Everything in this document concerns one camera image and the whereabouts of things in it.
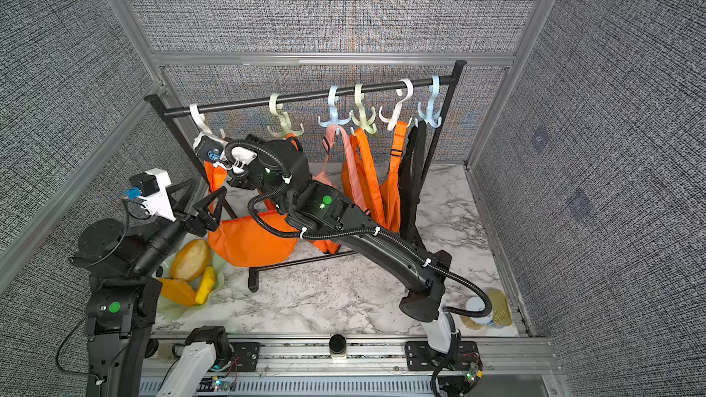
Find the orange sling bag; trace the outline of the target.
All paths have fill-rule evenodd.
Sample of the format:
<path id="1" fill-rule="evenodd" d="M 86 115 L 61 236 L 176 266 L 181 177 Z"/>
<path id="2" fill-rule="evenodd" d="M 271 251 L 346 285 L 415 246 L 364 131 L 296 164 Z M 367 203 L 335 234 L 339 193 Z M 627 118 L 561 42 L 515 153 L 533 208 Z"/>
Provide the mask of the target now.
<path id="1" fill-rule="evenodd" d="M 393 131 L 393 143 L 386 180 L 380 185 L 384 202 L 384 227 L 392 232 L 399 232 L 402 221 L 401 197 L 399 192 L 399 169 L 404 156 L 407 125 L 398 121 Z"/>
<path id="2" fill-rule="evenodd" d="M 354 175 L 358 178 L 365 209 L 375 222 L 383 223 L 384 202 L 367 134 L 358 128 L 349 139 L 353 149 Z"/>
<path id="3" fill-rule="evenodd" d="M 203 162 L 211 191 L 220 189 L 227 177 L 226 170 Z M 270 226 L 285 232 L 294 229 L 285 217 L 277 213 L 275 204 L 265 201 L 267 210 L 259 216 Z M 298 238 L 279 238 L 260 227 L 252 217 L 222 221 L 214 233 L 209 233 L 211 249 L 235 267 L 264 267 L 285 261 L 296 246 Z"/>

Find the red-orange sling bag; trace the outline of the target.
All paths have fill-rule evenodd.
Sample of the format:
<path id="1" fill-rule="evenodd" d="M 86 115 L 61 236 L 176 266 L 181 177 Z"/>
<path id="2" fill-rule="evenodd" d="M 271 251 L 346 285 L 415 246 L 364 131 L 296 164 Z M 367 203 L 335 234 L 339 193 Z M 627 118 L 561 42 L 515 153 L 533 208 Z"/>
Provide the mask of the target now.
<path id="1" fill-rule="evenodd" d="M 284 215 L 301 239 L 321 241 L 322 236 L 331 233 L 314 213 L 314 208 L 323 204 L 314 201 L 314 194 L 323 184 L 314 180 L 302 144 L 290 137 L 266 141 L 263 147 L 268 151 L 258 159 L 263 168 L 258 190 L 267 196 L 263 202 L 270 202 Z"/>

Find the black sling bag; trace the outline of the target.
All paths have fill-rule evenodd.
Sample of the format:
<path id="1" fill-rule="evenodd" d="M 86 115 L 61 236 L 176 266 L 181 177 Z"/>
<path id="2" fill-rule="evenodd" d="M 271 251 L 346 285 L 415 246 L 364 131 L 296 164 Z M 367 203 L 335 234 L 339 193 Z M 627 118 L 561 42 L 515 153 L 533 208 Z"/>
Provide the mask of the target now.
<path id="1" fill-rule="evenodd" d="M 418 244 L 420 241 L 416 220 L 423 186 L 426 139 L 427 125 L 424 122 L 411 127 L 399 169 L 398 187 L 401 200 L 399 233 L 404 240 L 412 244 Z"/>

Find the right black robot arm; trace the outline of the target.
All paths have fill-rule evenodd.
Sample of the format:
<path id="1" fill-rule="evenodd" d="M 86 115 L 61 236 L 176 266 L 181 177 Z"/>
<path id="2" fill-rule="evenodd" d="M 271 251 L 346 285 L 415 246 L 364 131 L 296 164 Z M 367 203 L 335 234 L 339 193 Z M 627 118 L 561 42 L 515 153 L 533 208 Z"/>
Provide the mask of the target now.
<path id="1" fill-rule="evenodd" d="M 399 308 L 420 323 L 443 313 L 448 270 L 375 222 L 343 192 L 314 180 L 306 155 L 287 141 L 233 140 L 224 157 L 246 171 L 246 181 L 261 193 L 247 209 L 262 229 L 283 239 L 331 241 L 354 250 L 391 273 L 408 290 Z"/>

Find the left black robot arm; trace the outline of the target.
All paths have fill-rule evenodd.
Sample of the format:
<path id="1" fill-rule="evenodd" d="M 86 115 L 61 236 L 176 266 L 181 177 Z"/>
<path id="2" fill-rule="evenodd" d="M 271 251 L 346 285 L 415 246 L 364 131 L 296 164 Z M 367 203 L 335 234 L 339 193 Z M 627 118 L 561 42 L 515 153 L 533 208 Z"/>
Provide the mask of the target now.
<path id="1" fill-rule="evenodd" d="M 89 273 L 85 311 L 88 396 L 136 396 L 156 322 L 162 283 L 154 277 L 189 233 L 204 236 L 220 225 L 227 190 L 199 201 L 195 179 L 167 189 L 174 220 L 154 216 L 131 224 L 106 218 L 81 233 L 70 262 Z"/>

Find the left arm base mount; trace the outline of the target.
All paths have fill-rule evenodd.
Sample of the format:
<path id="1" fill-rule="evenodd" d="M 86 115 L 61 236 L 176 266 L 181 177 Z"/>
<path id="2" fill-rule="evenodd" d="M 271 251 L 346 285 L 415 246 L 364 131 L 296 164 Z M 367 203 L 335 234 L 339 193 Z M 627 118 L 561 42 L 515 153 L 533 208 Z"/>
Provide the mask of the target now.
<path id="1" fill-rule="evenodd" d="M 208 373 L 226 378 L 233 372 L 255 372 L 261 343 L 232 343 L 223 326 L 205 325 L 186 338 L 178 361 L 171 367 L 157 396 L 194 396 Z"/>

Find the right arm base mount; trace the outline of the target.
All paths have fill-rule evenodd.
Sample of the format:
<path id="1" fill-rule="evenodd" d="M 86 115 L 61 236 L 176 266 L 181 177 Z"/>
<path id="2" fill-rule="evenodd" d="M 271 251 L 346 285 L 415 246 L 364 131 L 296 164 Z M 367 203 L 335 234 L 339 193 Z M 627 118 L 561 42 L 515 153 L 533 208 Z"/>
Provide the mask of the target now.
<path id="1" fill-rule="evenodd" d="M 484 364 L 475 342 L 463 342 L 452 315 L 446 311 L 422 323 L 425 342 L 406 342 L 406 366 L 413 372 L 430 372 L 435 396 L 466 396 L 483 377 Z"/>

